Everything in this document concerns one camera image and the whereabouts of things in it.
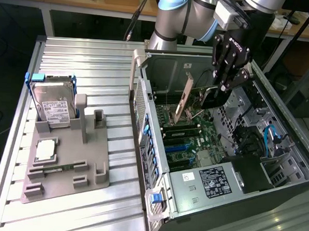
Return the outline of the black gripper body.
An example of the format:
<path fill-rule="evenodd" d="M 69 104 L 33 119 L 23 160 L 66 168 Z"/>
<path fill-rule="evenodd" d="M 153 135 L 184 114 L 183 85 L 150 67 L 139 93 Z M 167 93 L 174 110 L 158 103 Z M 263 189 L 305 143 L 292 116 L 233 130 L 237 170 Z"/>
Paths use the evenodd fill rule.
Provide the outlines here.
<path fill-rule="evenodd" d="M 233 43 L 237 47 L 235 70 L 243 68 L 253 59 L 254 53 L 260 48 L 275 19 L 275 14 L 266 14 L 259 10 L 248 11 L 247 16 L 248 22 L 236 17 L 234 21 L 239 27 L 225 32 L 233 38 Z"/>

